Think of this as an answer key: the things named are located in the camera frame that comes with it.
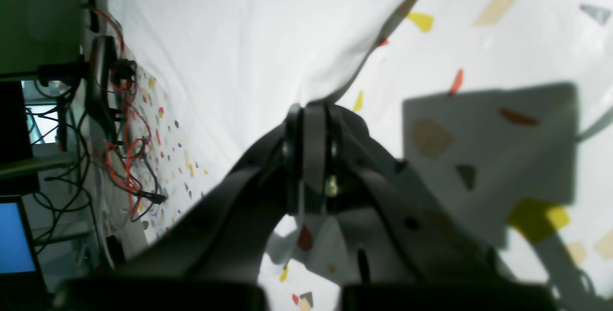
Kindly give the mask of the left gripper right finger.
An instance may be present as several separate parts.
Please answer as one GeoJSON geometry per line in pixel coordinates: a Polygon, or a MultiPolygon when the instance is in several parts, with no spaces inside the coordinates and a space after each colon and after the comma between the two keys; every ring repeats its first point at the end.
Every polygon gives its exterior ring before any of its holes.
{"type": "Polygon", "coordinates": [[[394,185],[406,163],[390,156],[355,113],[303,110],[303,209],[339,225],[352,277],[340,311],[554,311],[549,293],[503,278],[394,185]]]}

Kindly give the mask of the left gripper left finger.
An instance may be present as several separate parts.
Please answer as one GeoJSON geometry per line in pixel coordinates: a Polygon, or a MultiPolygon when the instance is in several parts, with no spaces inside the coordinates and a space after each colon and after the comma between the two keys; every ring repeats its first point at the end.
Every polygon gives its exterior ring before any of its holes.
{"type": "Polygon", "coordinates": [[[303,108],[256,141],[227,176],[149,249],[114,273],[71,280],[58,311],[267,311],[265,247],[304,211],[303,108]]]}

